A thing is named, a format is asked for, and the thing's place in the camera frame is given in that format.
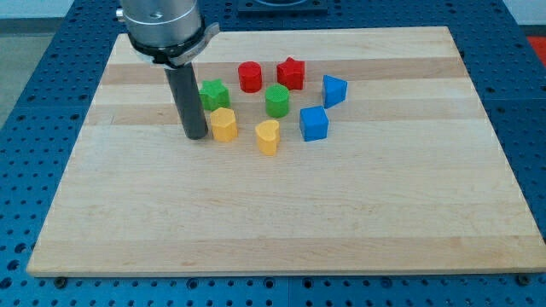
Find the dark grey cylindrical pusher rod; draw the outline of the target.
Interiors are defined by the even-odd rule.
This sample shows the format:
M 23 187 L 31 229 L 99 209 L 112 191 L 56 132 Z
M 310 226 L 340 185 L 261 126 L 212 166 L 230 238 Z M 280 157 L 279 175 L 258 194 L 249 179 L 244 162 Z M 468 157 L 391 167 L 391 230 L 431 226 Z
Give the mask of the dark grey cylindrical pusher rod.
M 165 70 L 185 136 L 199 140 L 208 134 L 200 92 L 191 63 Z

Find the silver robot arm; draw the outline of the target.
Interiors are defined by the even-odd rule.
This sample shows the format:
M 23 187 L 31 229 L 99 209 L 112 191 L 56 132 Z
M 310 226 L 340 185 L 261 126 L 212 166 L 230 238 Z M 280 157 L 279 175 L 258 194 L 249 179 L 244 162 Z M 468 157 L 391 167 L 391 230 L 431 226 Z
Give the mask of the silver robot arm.
M 184 133 L 191 140 L 208 134 L 192 60 L 214 36 L 197 0 L 121 0 L 116 18 L 123 22 L 133 49 L 147 62 L 162 66 Z

